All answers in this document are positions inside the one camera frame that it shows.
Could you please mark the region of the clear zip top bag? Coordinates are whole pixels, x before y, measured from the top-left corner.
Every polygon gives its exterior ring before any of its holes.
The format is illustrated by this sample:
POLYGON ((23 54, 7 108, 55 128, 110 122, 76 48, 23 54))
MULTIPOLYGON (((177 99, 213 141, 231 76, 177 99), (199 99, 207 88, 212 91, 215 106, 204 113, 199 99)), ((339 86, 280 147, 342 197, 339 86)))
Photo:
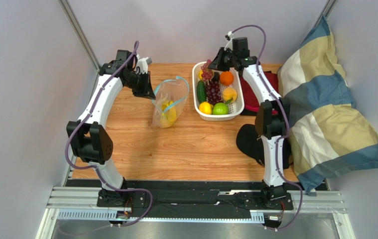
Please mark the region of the clear zip top bag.
POLYGON ((180 76, 162 81, 154 90, 152 125, 172 127, 184 110, 189 91, 188 82, 180 76))

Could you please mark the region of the yellow banana bunch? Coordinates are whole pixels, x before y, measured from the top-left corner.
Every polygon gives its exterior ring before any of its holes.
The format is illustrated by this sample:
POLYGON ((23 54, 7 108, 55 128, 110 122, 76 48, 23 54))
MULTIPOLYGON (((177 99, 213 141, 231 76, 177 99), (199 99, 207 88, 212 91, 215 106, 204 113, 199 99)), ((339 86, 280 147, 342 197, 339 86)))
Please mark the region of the yellow banana bunch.
POLYGON ((173 101, 165 101, 161 106, 160 127, 168 128, 177 120, 177 111, 173 101))

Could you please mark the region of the green lime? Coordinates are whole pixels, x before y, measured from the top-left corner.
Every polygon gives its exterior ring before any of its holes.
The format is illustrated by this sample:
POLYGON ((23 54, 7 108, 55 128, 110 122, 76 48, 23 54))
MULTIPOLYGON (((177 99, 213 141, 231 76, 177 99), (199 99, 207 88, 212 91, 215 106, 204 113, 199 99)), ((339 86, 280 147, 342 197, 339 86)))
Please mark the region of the green lime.
POLYGON ((227 115, 229 113, 229 107, 225 103, 216 103, 213 106, 213 115, 227 115))

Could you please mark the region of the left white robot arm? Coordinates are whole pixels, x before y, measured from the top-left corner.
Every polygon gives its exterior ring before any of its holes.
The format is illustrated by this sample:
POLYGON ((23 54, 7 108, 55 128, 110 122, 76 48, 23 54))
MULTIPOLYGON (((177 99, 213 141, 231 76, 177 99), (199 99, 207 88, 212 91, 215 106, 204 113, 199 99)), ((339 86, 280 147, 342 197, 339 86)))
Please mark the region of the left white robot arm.
POLYGON ((100 68, 98 85, 84 112, 77 121, 67 124, 66 150, 87 163, 87 169, 95 170, 102 183, 101 200, 127 200, 129 190, 111 159, 114 145, 105 126, 115 98, 124 87, 130 88, 135 97, 155 99, 148 69, 151 63, 150 57, 118 50, 115 60, 100 68))

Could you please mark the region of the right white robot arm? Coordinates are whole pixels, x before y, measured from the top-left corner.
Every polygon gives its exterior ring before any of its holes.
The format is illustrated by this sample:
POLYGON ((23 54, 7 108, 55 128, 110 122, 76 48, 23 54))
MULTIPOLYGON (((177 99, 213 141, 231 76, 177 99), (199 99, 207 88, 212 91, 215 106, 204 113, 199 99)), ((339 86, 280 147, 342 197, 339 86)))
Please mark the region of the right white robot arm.
POLYGON ((266 78, 257 57, 250 55, 245 37, 227 37, 227 45, 219 52, 209 69, 215 71, 238 71, 249 84, 258 103, 255 129, 263 143, 265 173, 262 192, 267 200, 286 196, 283 176, 283 143, 288 134, 289 101, 283 99, 266 78))

